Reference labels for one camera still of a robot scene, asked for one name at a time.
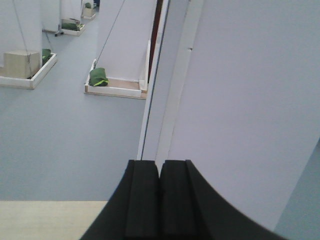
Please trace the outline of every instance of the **wooden platform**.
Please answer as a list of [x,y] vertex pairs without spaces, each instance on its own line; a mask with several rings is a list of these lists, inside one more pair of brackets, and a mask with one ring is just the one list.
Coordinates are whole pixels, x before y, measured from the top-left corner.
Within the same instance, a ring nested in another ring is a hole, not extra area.
[[73,31],[73,30],[63,29],[63,28],[61,29],[61,31],[63,32],[63,34],[79,37],[84,32],[85,29],[86,29],[86,25],[83,25],[80,28],[80,31]]
[[[94,69],[95,62],[96,60],[93,61],[90,71]],[[140,90],[138,82],[109,78],[108,86],[90,86],[89,80],[90,75],[88,74],[84,86],[85,94],[142,100],[145,100],[147,98],[147,94]]]
[[0,76],[0,86],[22,89],[35,89],[36,86],[46,76],[46,74],[56,64],[57,61],[57,54],[52,53],[51,58],[45,63],[45,65],[43,65],[40,68],[40,70],[31,79]]
[[95,14],[93,14],[93,16],[82,16],[84,19],[89,19],[89,20],[93,20],[93,19],[95,19],[96,18],[96,16],[97,16],[97,14],[95,13]]
[[0,201],[1,240],[78,240],[106,201]]

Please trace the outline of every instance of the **wooden board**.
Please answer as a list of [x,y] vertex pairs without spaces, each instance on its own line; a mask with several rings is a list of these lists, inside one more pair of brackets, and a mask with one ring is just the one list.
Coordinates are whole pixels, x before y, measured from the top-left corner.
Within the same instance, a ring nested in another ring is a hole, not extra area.
[[22,89],[35,89],[36,86],[46,76],[46,74],[56,64],[57,61],[57,54],[52,53],[51,58],[45,63],[45,65],[43,65],[40,68],[40,70],[31,79],[0,76],[0,86]]

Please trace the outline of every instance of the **wooden base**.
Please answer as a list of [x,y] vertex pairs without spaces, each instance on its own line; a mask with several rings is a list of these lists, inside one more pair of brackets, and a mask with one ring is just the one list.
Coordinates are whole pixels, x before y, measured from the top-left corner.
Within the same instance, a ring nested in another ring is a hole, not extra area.
[[[90,71],[94,69],[95,62],[96,60],[93,61]],[[147,94],[142,93],[142,91],[140,90],[138,82],[109,78],[108,86],[90,86],[89,80],[90,75],[88,75],[84,85],[85,94],[142,100],[145,100],[147,98]]]
[[43,65],[40,70],[31,78],[14,78],[0,76],[0,86],[22,89],[35,89],[40,81],[46,76],[49,70],[56,64],[58,57],[56,53],[52,53],[50,59]]
[[61,29],[61,31],[66,34],[66,35],[72,35],[72,36],[77,36],[79,37],[85,30],[85,25],[83,25],[81,28],[80,28],[80,31],[73,31],[73,30],[69,30],[69,29]]
[[97,14],[95,13],[95,14],[93,14],[93,16],[82,16],[84,19],[89,19],[89,20],[93,20],[93,19],[95,19],[96,18],[96,16],[97,16]]

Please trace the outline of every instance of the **cable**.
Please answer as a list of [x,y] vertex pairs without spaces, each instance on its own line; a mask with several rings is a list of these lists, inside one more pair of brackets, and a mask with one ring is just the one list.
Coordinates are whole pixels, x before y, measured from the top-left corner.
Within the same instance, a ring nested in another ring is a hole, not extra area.
[[20,32],[21,32],[21,36],[22,36],[24,48],[25,48],[25,51],[26,51],[26,55],[27,55],[27,57],[28,57],[29,69],[30,69],[30,74],[31,74],[31,77],[32,77],[32,70],[31,70],[31,63],[30,63],[30,54],[28,53],[27,44],[26,44],[25,36],[24,36],[24,33],[23,33],[23,31],[22,31],[22,27],[21,27],[21,24],[20,24],[20,20],[19,20],[19,16],[18,16],[18,12],[17,12],[17,7],[16,7],[16,4],[15,4],[15,0],[12,0],[12,3],[13,3],[13,8],[14,8],[15,16],[16,16],[16,19],[17,19],[17,21],[18,21],[18,26],[19,26],[19,29],[20,29]]
[[43,21],[41,21],[41,24],[42,24],[42,29],[43,29],[43,32],[45,34],[45,37],[46,37],[46,39],[47,39],[47,41],[49,43],[50,49],[51,49],[52,52],[54,52],[54,47],[52,46],[52,43],[51,43],[51,41],[49,39],[48,32],[46,31],[46,26],[44,25]]
[[118,11],[118,13],[117,13],[114,21],[113,21],[112,27],[111,27],[111,29],[110,29],[110,31],[109,31],[109,33],[108,33],[108,36],[106,37],[106,40],[105,40],[104,45],[103,45],[103,47],[102,47],[102,50],[101,50],[101,52],[100,52],[100,54],[99,54],[99,57],[98,57],[98,59],[97,59],[96,62],[95,62],[96,64],[98,63],[98,61],[99,61],[99,59],[100,59],[100,56],[101,56],[102,52],[103,52],[104,49],[105,49],[105,46],[106,46],[106,44],[107,44],[107,41],[108,41],[108,39],[109,39],[109,37],[110,37],[110,34],[111,34],[111,32],[112,32],[112,29],[114,29],[115,23],[116,23],[116,21],[117,21],[117,18],[118,18],[119,14],[120,14],[120,11],[121,11],[122,7],[124,6],[125,1],[126,1],[126,0],[123,0],[123,1],[122,1],[121,7],[120,7],[120,9],[119,9],[119,11]]

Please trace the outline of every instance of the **green cloth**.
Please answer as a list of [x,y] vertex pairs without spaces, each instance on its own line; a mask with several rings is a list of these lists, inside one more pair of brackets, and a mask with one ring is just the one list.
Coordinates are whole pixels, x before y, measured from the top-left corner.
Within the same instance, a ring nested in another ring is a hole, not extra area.
[[108,78],[106,78],[106,72],[103,67],[98,67],[90,71],[89,85],[94,87],[105,87],[109,83]]
[[63,29],[68,29],[72,31],[80,31],[80,25],[77,25],[75,23],[62,23]]
[[51,50],[47,48],[42,49],[42,66],[48,62],[51,57]]

